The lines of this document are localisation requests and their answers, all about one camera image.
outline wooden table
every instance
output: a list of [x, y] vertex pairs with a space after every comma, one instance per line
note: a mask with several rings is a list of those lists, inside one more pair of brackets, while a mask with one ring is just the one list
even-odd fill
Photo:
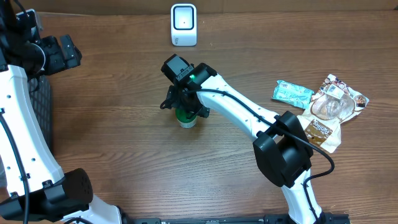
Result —
[[[397, 222], [397, 11], [199, 15], [196, 47], [172, 46], [168, 15], [43, 23], [43, 36], [70, 34], [83, 53], [80, 67], [50, 77], [55, 158], [65, 172], [84, 168], [105, 202], [132, 217], [288, 211], [226, 118], [212, 111], [182, 129], [173, 111], [159, 109], [170, 85], [160, 68], [178, 53], [280, 114], [302, 113], [270, 100], [280, 79], [317, 90], [332, 73], [366, 95], [369, 106], [342, 127], [335, 171], [313, 188], [324, 211], [349, 213], [352, 223]], [[329, 167], [316, 153], [312, 164], [313, 173]]]

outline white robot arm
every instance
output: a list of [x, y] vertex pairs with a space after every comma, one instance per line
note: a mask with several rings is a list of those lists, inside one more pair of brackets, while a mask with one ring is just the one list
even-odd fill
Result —
[[[0, 1], [0, 11], [0, 156], [10, 195], [0, 203], [0, 215], [24, 223], [130, 223], [121, 209], [93, 194], [83, 169], [63, 173], [35, 115], [49, 107], [39, 77], [79, 66], [79, 50], [68, 35], [60, 38], [63, 47], [55, 37], [40, 38], [38, 15], [32, 9], [15, 16], [11, 2]], [[31, 79], [37, 79], [36, 111], [29, 96]]]
[[[257, 164], [261, 172], [263, 172], [271, 182], [282, 187], [282, 191], [289, 206], [289, 216], [291, 220], [298, 224], [312, 224], [315, 223], [316, 220], [321, 219], [322, 210], [315, 200], [310, 181], [307, 182], [307, 192], [312, 208], [308, 202], [308, 198], [303, 187], [305, 179], [310, 177], [309, 157], [312, 156], [312, 150], [307, 156], [308, 162], [301, 163], [301, 161], [305, 161], [306, 158], [303, 159], [300, 157], [299, 153], [297, 153], [297, 156], [291, 156], [290, 153], [305, 150], [300, 148], [300, 146], [294, 146], [296, 148], [291, 150], [293, 146], [289, 144], [286, 146], [286, 148], [290, 147], [289, 149], [281, 148], [280, 155], [275, 157], [280, 159], [281, 164], [287, 164], [286, 167], [277, 167], [278, 165], [269, 166], [269, 164], [267, 164], [269, 161], [265, 161], [266, 159], [273, 160], [274, 158], [267, 158], [267, 156], [270, 157], [275, 153], [278, 153], [276, 151], [263, 152], [269, 151], [268, 147], [272, 147], [272, 143], [270, 145], [267, 144], [269, 144], [270, 139], [276, 137], [276, 133], [272, 133], [275, 130], [270, 128], [270, 125], [262, 122], [249, 109], [255, 111], [255, 113], [270, 124], [274, 124], [277, 119], [280, 119], [280, 116], [277, 113], [262, 108], [247, 99], [245, 96], [230, 87], [221, 75], [203, 63], [194, 68], [193, 65], [189, 65], [183, 58], [173, 55], [165, 62], [162, 67], [162, 71], [166, 77], [174, 83], [174, 86], [169, 88], [169, 94], [166, 101], [161, 105], [162, 109], [179, 108], [205, 118], [208, 116], [209, 109], [213, 109], [227, 117], [254, 143], [255, 152], [256, 144], [260, 144], [259, 147], [263, 146], [261, 150], [257, 150]], [[300, 125], [296, 128], [298, 131], [301, 129], [301, 132], [303, 133]], [[305, 141], [307, 140], [305, 135], [302, 136], [302, 139], [305, 139]], [[289, 164], [294, 163], [298, 163], [297, 166], [289, 166]], [[287, 172], [284, 173], [287, 169], [295, 169], [292, 171], [294, 174], [291, 177], [287, 175]], [[277, 173], [276, 175], [279, 175], [278, 172], [283, 173], [282, 176], [285, 175], [282, 177], [283, 179], [286, 178], [290, 180], [285, 181], [284, 184], [281, 184], [283, 180], [276, 181], [276, 177], [273, 173]]]
[[[264, 119], [275, 123], [275, 117], [278, 115], [277, 113], [264, 109], [247, 99], [245, 96], [230, 87], [219, 74], [214, 77], [209, 77], [201, 84], [201, 88], [228, 92], [239, 98], [244, 104], [248, 105], [252, 110], [255, 110], [256, 113], [263, 116]], [[239, 127], [251, 141], [255, 141], [257, 139], [257, 133], [259, 131], [265, 132], [269, 129], [267, 124], [259, 121], [252, 113], [232, 98], [219, 93], [205, 91], [197, 92], [197, 95], [203, 106], [213, 109], [227, 117], [233, 124]], [[282, 191], [289, 206], [289, 215], [295, 223], [299, 224], [315, 223], [315, 217], [310, 210], [303, 188], [303, 182], [308, 177], [310, 177], [310, 169], [304, 171], [295, 180], [293, 187], [289, 188], [286, 185], [282, 187]], [[308, 182], [307, 185], [312, 206], [314, 207], [317, 216], [320, 217], [322, 212], [321, 207], [315, 200], [311, 183]]]

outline black cable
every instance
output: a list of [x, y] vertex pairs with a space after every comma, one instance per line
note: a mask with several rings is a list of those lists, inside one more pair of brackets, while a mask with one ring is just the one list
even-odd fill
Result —
[[15, 4], [18, 5], [19, 9], [21, 9], [22, 12], [24, 12], [24, 15], [26, 16], [26, 19], [28, 18], [28, 15], [26, 13], [26, 10], [24, 8], [24, 6], [18, 1], [18, 0], [14, 0]]
[[311, 147], [312, 149], [314, 149], [315, 151], [319, 152], [321, 155], [323, 155], [326, 159], [328, 159], [328, 161], [330, 162], [330, 169], [326, 172], [322, 172], [320, 174], [315, 174], [310, 176], [309, 178], [305, 179], [303, 182], [303, 187], [304, 187], [304, 192], [305, 192], [305, 196], [307, 197], [308, 200], [308, 204], [310, 206], [310, 209], [313, 213], [313, 216], [315, 217], [315, 220], [317, 223], [319, 223], [319, 219], [317, 216], [317, 213], [315, 212], [315, 209], [312, 206], [311, 200], [310, 200], [310, 196], [308, 194], [307, 191], [307, 183], [308, 181], [318, 178], [318, 177], [323, 177], [325, 175], [328, 175], [330, 173], [333, 172], [333, 170], [335, 169], [335, 163], [333, 162], [333, 159], [324, 151], [322, 151], [321, 149], [319, 149], [318, 147], [314, 146], [313, 144], [310, 144], [309, 142], [295, 136], [294, 134], [289, 133], [288, 131], [285, 131], [284, 129], [276, 126], [274, 123], [271, 123], [267, 120], [265, 120], [262, 116], [258, 115], [254, 110], [252, 110], [248, 105], [246, 105], [245, 103], [243, 103], [240, 99], [238, 99], [236, 96], [228, 93], [227, 91], [221, 91], [221, 90], [212, 90], [212, 89], [201, 89], [201, 90], [190, 90], [190, 91], [185, 91], [185, 94], [192, 94], [192, 93], [197, 93], [197, 92], [212, 92], [212, 93], [219, 93], [221, 95], [225, 95], [228, 96], [230, 98], [232, 98], [233, 100], [235, 100], [236, 102], [238, 102], [241, 106], [243, 106], [245, 109], [247, 109], [251, 114], [253, 114], [258, 120], [266, 123], [269, 126], [272, 126], [273, 128], [275, 128], [276, 130], [278, 130], [279, 132], [281, 132], [283, 135], [288, 136], [290, 138], [296, 139], [304, 144], [306, 144], [307, 146]]
[[92, 224], [92, 222], [89, 222], [89, 221], [85, 220], [84, 218], [80, 218], [80, 217], [71, 218], [68, 221], [66, 221], [64, 224], [70, 224], [72, 222], [83, 223], [83, 224]]
[[38, 91], [40, 89], [40, 87], [42, 86], [42, 82], [40, 81], [40, 77], [36, 77], [35, 79], [36, 79], [36, 82], [37, 82], [36, 87], [35, 87], [34, 90], [29, 91], [29, 93], [34, 93], [34, 92]]
[[27, 224], [29, 219], [29, 184], [27, 182], [27, 176], [24, 169], [24, 165], [21, 160], [21, 156], [19, 155], [19, 151], [17, 148], [17, 144], [15, 143], [14, 137], [12, 136], [11, 130], [8, 127], [8, 124], [2, 114], [4, 113], [4, 109], [0, 109], [0, 123], [2, 124], [4, 131], [7, 134], [8, 140], [10, 141], [10, 145], [12, 147], [12, 151], [14, 152], [15, 159], [17, 161], [19, 172], [21, 173], [22, 183], [24, 184], [25, 190], [25, 211], [24, 211], [24, 224]]

